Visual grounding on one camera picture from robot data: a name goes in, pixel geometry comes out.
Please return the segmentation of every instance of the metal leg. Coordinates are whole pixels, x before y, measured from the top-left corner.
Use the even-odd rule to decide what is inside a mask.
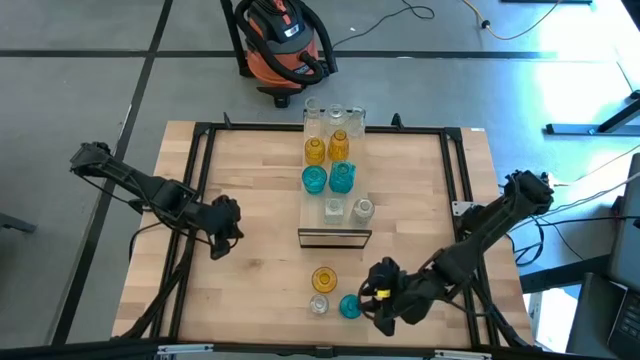
[[[14,218],[13,216],[5,215],[3,213],[0,213],[0,226],[5,229],[15,229],[25,233],[32,233],[36,231],[35,225],[29,224],[28,222],[24,222],[20,219]]]
[[[640,136],[640,126],[625,125],[640,114],[640,90],[629,96],[633,102],[600,125],[547,124],[549,135]]]
[[[520,276],[520,285],[525,294],[540,292],[582,281],[584,274],[606,274],[611,255],[602,255],[588,260],[559,266]]]

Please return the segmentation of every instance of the wooden table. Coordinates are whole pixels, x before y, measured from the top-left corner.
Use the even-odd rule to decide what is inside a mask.
[[[155,175],[182,179],[194,124],[167,124]],[[486,134],[482,129],[462,129],[462,134],[474,200],[490,202],[499,193]],[[413,272],[436,250],[454,242],[438,137],[367,134],[366,141],[369,198],[376,205],[373,236],[366,248],[301,249],[296,232],[303,168],[301,133],[217,131],[204,200],[210,202],[222,193],[237,199],[242,209],[239,226],[246,236],[218,261],[209,258],[207,246],[196,243],[179,340],[470,347],[465,314],[441,302],[417,325],[398,320],[393,337],[384,336],[364,317],[347,320],[340,315],[340,299],[355,293],[369,267],[383,256],[391,256]],[[453,149],[451,142],[461,198]],[[141,226],[155,221],[153,215],[145,214]],[[156,295],[169,236],[170,231],[162,227],[138,236],[114,335],[129,329]],[[532,343],[511,244],[500,240],[485,258],[494,303],[518,334]],[[338,285],[328,294],[328,314],[318,317],[310,313],[309,300],[315,294],[311,274],[320,266],[336,271]],[[162,334],[168,331],[172,308],[170,299]],[[486,326],[479,322],[481,339],[488,343]]]

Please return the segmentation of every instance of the white cable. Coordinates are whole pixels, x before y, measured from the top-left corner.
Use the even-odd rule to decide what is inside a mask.
[[[618,185],[616,185],[616,186],[612,187],[611,189],[600,191],[600,192],[595,193],[595,194],[593,194],[593,195],[591,195],[591,196],[589,196],[589,197],[587,197],[587,198],[584,198],[584,199],[580,199],[580,200],[574,201],[574,202],[572,202],[571,204],[561,205],[561,206],[559,206],[559,207],[557,207],[557,208],[555,208],[555,209],[553,209],[553,210],[550,210],[549,212],[547,212],[547,213],[546,213],[546,214],[544,214],[544,215],[540,215],[539,217],[540,217],[540,218],[545,218],[545,217],[547,217],[547,216],[556,215],[556,214],[559,214],[559,213],[561,213],[561,212],[567,211],[567,210],[569,210],[569,209],[573,209],[574,207],[580,206],[580,205],[582,205],[582,204],[586,204],[586,203],[588,203],[589,201],[595,200],[595,199],[597,199],[597,198],[599,198],[599,197],[602,197],[602,196],[604,196],[604,195],[606,195],[606,194],[608,194],[608,193],[612,192],[613,190],[615,190],[615,189],[619,188],[619,187],[620,187],[620,186],[622,186],[622,185],[626,185],[626,184],[630,183],[631,181],[635,180],[635,179],[636,179],[636,178],[638,178],[638,177],[640,177],[640,172],[635,173],[633,176],[629,177],[629,178],[628,178],[627,180],[625,180],[624,182],[621,182],[620,184],[618,184]],[[509,232],[516,231],[516,230],[518,230],[519,228],[521,228],[521,227],[523,227],[523,226],[525,226],[525,225],[528,225],[528,224],[530,224],[530,223],[532,223],[532,222],[533,222],[533,220],[528,220],[528,221],[526,221],[526,222],[524,222],[524,223],[522,223],[522,224],[519,224],[519,225],[517,225],[516,227],[512,228],[511,230],[509,230]]]
[[[557,182],[557,183],[555,184],[555,186],[571,186],[571,185],[573,185],[573,184],[577,183],[578,181],[583,180],[584,178],[586,178],[586,177],[590,176],[591,174],[594,174],[595,172],[597,172],[597,171],[599,171],[599,170],[602,170],[602,168],[604,168],[604,167],[606,167],[607,165],[609,165],[609,164],[611,164],[611,163],[615,162],[616,160],[618,160],[618,159],[620,159],[620,158],[624,157],[625,155],[628,155],[629,153],[633,152],[633,151],[634,151],[635,149],[637,149],[637,148],[640,148],[640,145],[636,145],[636,146],[634,146],[631,150],[626,151],[626,152],[624,152],[624,153],[622,153],[622,154],[620,154],[620,155],[618,155],[618,156],[614,157],[613,159],[611,159],[611,160],[607,161],[606,163],[604,163],[604,164],[602,164],[602,165],[598,166],[598,167],[597,167],[597,168],[595,168],[594,170],[591,170],[591,172],[586,173],[586,174],[584,174],[584,175],[580,176],[579,178],[577,178],[577,179],[573,180],[573,181],[572,181],[572,182],[570,182],[570,183]]]

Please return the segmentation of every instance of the teal glass cup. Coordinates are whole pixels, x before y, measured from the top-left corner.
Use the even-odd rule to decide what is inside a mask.
[[[331,165],[329,187],[333,192],[346,194],[353,188],[356,166],[348,161],[336,161]]]
[[[322,166],[309,166],[302,172],[302,183],[309,194],[320,194],[327,183],[327,172]]]

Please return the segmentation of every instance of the gray floor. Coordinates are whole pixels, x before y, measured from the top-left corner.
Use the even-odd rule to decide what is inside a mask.
[[[0,0],[0,49],[147,49],[162,3]],[[354,34],[350,28],[361,31],[402,8],[399,0],[307,3],[334,41]],[[436,19],[403,14],[341,49],[550,51],[558,59],[341,58],[339,73],[308,89],[286,110],[274,109],[269,97],[255,91],[254,80],[237,76],[233,59],[157,59],[126,161],[151,172],[168,120],[221,121],[226,111],[237,122],[299,122],[302,101],[310,95],[325,104],[363,106],[372,124],[387,124],[399,112],[407,125],[483,127],[500,177],[519,168],[550,171],[571,181],[640,143],[542,132],[549,122],[598,122],[621,106],[629,83],[640,85],[634,75],[640,74],[640,62],[633,61],[635,54],[616,36],[637,36],[637,30],[620,25],[630,22],[620,4],[561,5],[531,34],[500,42],[477,31],[472,13],[459,1],[419,3],[433,7]],[[533,23],[550,6],[497,0],[476,5],[503,34]],[[175,0],[160,48],[229,50],[218,2]],[[142,59],[0,58],[0,211],[39,225],[29,236],[0,231],[0,347],[49,341],[97,197],[95,189],[68,173],[68,160],[83,141],[115,145],[141,66]],[[601,172],[602,178],[598,173],[559,190],[556,203],[622,181],[625,162]],[[603,212],[611,201],[607,197],[555,219]],[[138,223],[132,210],[112,204],[71,341],[109,337],[126,276],[127,243]],[[583,257],[604,254],[611,244],[607,225],[566,226],[562,231]],[[526,245],[536,241],[537,233],[524,229],[514,237]],[[542,258],[523,270],[576,260],[557,234],[547,231]]]

